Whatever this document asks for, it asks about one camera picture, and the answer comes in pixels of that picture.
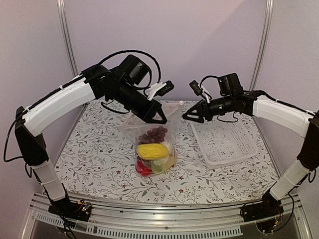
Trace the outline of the yellow mango front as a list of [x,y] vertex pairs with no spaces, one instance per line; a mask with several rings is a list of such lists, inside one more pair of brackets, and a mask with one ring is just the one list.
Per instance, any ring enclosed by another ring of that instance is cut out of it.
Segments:
[[159,143],[141,144],[137,154],[143,160],[158,160],[168,156],[168,149]]

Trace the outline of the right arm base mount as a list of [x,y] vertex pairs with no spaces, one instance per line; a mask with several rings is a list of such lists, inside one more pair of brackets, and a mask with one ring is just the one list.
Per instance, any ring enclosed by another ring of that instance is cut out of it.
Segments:
[[261,220],[256,224],[257,229],[264,233],[273,233],[283,216],[283,206],[280,200],[276,200],[268,190],[260,203],[246,203],[240,209],[240,216],[244,222]]

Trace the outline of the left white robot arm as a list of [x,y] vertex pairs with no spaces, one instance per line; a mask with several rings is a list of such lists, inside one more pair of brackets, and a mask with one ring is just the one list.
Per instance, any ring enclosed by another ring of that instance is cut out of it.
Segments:
[[70,216],[74,205],[67,200],[67,192],[49,160],[43,132],[50,125],[77,107],[100,98],[115,100],[146,123],[167,122],[161,103],[155,97],[165,95],[173,84],[157,80],[141,86],[143,78],[152,71],[138,57],[139,53],[138,50],[125,50],[126,58],[112,69],[104,67],[100,61],[33,105],[16,110],[9,131],[15,135],[20,158],[31,167],[63,216]]

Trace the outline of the clear zip top bag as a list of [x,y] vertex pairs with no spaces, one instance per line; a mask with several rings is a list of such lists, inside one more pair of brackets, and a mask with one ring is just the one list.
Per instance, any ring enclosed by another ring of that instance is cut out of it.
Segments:
[[121,126],[121,133],[135,148],[135,169],[142,177],[162,174],[177,161],[175,140],[181,125],[184,101],[164,102],[165,124],[145,123],[130,116]]

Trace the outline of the red bell pepper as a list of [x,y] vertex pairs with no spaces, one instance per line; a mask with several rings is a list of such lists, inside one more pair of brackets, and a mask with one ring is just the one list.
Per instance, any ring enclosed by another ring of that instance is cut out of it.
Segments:
[[150,176],[153,173],[151,169],[145,167],[140,161],[136,163],[135,169],[143,177]]

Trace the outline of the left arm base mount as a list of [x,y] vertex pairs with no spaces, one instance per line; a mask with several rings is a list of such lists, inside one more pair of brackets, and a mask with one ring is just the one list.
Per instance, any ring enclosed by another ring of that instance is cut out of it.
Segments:
[[61,185],[65,194],[62,199],[54,201],[50,198],[49,194],[47,194],[50,201],[48,211],[63,218],[88,222],[91,216],[92,204],[86,202],[84,199],[72,202],[63,183]]

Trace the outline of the white plastic basket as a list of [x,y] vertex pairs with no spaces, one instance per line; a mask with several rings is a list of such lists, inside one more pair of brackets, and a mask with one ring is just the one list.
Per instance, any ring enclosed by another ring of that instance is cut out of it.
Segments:
[[211,167],[238,164],[258,154],[256,142],[241,122],[190,125],[203,158]]

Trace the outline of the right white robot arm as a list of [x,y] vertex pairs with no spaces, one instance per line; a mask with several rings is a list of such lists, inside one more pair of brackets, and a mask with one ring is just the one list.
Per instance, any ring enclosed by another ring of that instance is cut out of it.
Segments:
[[271,97],[263,90],[244,90],[236,73],[205,76],[189,86],[202,99],[183,114],[197,123],[212,121],[225,113],[240,113],[273,122],[303,139],[300,152],[283,176],[263,195],[258,213],[268,217],[277,204],[319,166],[319,114]]

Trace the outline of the dark red grape bunch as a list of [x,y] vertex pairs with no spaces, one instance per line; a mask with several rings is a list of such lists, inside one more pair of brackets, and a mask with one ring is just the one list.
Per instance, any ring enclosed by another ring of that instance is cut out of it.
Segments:
[[167,132],[168,129],[163,126],[149,129],[138,137],[138,144],[162,143],[165,140]]

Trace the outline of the white cauliflower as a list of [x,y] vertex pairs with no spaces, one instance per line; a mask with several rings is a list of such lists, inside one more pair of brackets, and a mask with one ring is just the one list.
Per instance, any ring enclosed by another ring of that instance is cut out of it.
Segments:
[[151,162],[151,170],[154,174],[167,171],[176,161],[174,145],[169,141],[164,141],[161,144],[168,149],[168,156]]

